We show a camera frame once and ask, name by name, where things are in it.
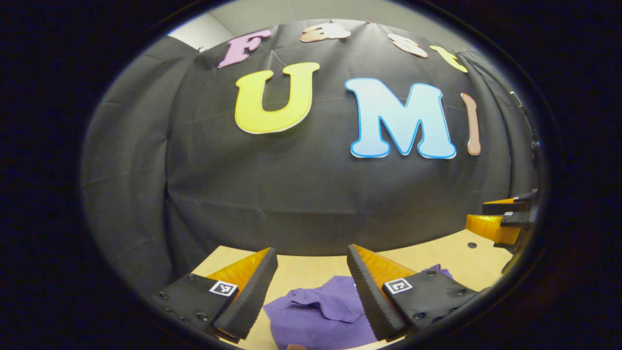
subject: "wooden table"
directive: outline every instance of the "wooden table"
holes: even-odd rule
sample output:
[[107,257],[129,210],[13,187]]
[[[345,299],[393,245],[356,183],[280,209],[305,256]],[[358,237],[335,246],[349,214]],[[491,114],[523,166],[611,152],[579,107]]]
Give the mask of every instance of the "wooden table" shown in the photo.
[[[469,242],[476,243],[477,248],[469,248],[467,246]],[[253,253],[220,246],[192,273],[207,276]],[[501,269],[512,257],[507,250],[494,248],[491,240],[469,230],[462,230],[430,242],[378,253],[415,271],[440,263],[443,268],[449,270],[456,281],[476,291],[493,285],[501,277]],[[277,260],[279,267],[266,293],[264,305],[285,296],[290,290],[317,288],[333,276],[351,275],[345,255],[331,257],[278,255]],[[270,319],[263,308],[248,337],[238,344],[230,344],[248,350],[277,350],[270,331]],[[352,350],[375,350],[387,344],[386,341],[378,341]]]

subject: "letter m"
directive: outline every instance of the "letter m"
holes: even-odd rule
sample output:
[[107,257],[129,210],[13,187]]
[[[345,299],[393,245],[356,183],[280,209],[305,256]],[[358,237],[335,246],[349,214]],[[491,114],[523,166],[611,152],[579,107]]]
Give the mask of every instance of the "letter m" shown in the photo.
[[401,154],[408,155],[421,126],[423,137],[417,150],[425,158],[450,159],[456,147],[449,139],[440,98],[443,93],[427,84],[413,84],[403,105],[378,79],[355,78],[345,82],[358,101],[359,139],[350,147],[359,158],[382,158],[391,146],[382,139],[382,122]]

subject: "letter u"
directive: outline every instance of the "letter u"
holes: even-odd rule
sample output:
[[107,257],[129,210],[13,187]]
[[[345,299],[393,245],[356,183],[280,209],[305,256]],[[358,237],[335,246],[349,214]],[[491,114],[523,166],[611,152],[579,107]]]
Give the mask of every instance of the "letter u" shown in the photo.
[[272,70],[262,70],[238,79],[238,100],[235,105],[235,122],[251,134],[277,133],[300,123],[309,113],[312,102],[312,75],[320,69],[315,62],[288,65],[283,73],[289,74],[290,88],[287,105],[277,111],[264,111],[262,100],[266,80]]

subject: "pink letter i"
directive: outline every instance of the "pink letter i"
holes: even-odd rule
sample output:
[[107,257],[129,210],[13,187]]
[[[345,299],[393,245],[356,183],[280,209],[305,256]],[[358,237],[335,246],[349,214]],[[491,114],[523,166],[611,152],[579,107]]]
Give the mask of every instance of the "pink letter i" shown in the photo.
[[244,50],[248,49],[249,51],[253,51],[257,49],[261,43],[261,38],[269,37],[270,35],[272,35],[272,31],[266,29],[229,40],[229,50],[225,55],[225,59],[218,64],[218,68],[223,68],[247,59],[248,54],[245,54]]

